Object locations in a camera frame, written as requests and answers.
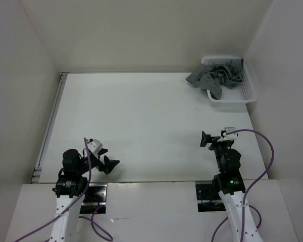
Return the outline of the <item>grey shorts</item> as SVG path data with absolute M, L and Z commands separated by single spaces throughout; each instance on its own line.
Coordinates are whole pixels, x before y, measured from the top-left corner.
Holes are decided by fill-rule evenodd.
M 233 89 L 243 82 L 243 58 L 228 61 L 225 64 L 200 64 L 186 81 L 210 91 L 211 96 L 218 100 L 222 97 L 222 88 Z

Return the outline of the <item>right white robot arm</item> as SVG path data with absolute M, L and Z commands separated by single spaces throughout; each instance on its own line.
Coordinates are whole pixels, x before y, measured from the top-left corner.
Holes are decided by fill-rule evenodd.
M 211 136 L 202 132 L 200 146 L 205 147 L 209 144 L 209 150 L 214 151 L 219 174 L 212 180 L 211 191 L 223 202 L 233 241 L 262 241 L 250 210 L 251 206 L 244 198 L 246 188 L 239 172 L 241 154 L 232 148 L 237 134 L 229 134 L 235 130 L 235 128 L 225 128 L 220 136 Z

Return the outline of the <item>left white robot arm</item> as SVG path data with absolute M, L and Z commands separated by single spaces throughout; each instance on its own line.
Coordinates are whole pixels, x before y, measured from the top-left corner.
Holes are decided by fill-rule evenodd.
M 62 169 L 58 174 L 53 191 L 56 195 L 56 215 L 49 241 L 75 241 L 76 228 L 83 201 L 89 199 L 91 189 L 90 178 L 85 173 L 92 175 L 92 169 L 110 174 L 120 163 L 119 160 L 109 159 L 102 149 L 97 154 L 80 154 L 76 149 L 69 149 L 63 154 Z

